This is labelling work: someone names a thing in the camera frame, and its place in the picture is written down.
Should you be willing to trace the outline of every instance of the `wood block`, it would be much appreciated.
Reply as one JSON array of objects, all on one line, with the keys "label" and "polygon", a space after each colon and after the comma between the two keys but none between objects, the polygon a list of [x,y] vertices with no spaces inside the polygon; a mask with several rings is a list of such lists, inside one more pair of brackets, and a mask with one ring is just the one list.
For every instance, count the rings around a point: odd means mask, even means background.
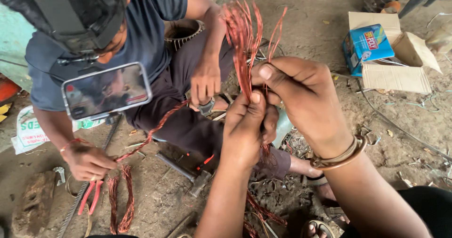
[{"label": "wood block", "polygon": [[47,171],[30,177],[24,194],[14,207],[11,228],[15,236],[37,238],[47,227],[55,174],[53,171]]}]

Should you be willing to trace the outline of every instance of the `hammer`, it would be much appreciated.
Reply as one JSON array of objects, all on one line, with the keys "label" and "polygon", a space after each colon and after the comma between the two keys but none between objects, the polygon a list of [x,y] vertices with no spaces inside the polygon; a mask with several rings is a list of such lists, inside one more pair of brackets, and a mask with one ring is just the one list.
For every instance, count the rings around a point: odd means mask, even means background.
[{"label": "hammer", "polygon": [[190,189],[190,194],[192,194],[194,197],[198,197],[202,189],[206,186],[210,177],[212,177],[212,175],[209,172],[206,172],[205,170],[201,172],[200,176],[196,177],[192,172],[188,171],[182,166],[179,166],[176,163],[176,161],[168,158],[161,152],[158,152],[157,154],[155,154],[155,156],[163,160],[163,162],[165,162],[168,166],[171,166],[174,170],[178,171],[183,176],[187,177],[193,183],[193,187]]}]

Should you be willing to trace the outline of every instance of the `hammer head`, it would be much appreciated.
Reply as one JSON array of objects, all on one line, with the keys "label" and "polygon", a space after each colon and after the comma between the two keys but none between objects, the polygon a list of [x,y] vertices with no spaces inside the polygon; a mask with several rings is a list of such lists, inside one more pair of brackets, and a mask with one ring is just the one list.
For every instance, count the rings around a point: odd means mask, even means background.
[{"label": "hammer head", "polygon": [[202,189],[206,186],[210,177],[212,177],[212,175],[209,172],[203,170],[201,175],[196,177],[195,181],[193,182],[193,187],[190,190],[190,194],[192,194],[194,197],[198,197]]}]

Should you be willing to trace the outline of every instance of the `black hair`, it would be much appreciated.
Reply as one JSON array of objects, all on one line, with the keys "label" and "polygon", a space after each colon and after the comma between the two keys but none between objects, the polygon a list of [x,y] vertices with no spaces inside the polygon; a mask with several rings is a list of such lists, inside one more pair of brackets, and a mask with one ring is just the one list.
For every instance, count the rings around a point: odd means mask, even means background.
[{"label": "black hair", "polygon": [[[37,30],[51,36],[51,26],[45,19],[35,0],[0,0],[11,10],[21,13]],[[69,0],[72,8],[85,27],[90,27],[106,12],[122,6],[121,0]]]}]

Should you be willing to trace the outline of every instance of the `fingernail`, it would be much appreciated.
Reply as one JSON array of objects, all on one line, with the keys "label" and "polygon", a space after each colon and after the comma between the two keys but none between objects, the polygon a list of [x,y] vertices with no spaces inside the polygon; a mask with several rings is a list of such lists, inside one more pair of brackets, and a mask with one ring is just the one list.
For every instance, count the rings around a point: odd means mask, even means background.
[{"label": "fingernail", "polygon": [[253,103],[260,103],[260,94],[256,92],[251,93],[251,101]]},{"label": "fingernail", "polygon": [[270,79],[270,77],[272,76],[272,73],[273,73],[273,71],[268,65],[263,65],[262,68],[259,70],[259,75],[264,80]]}]

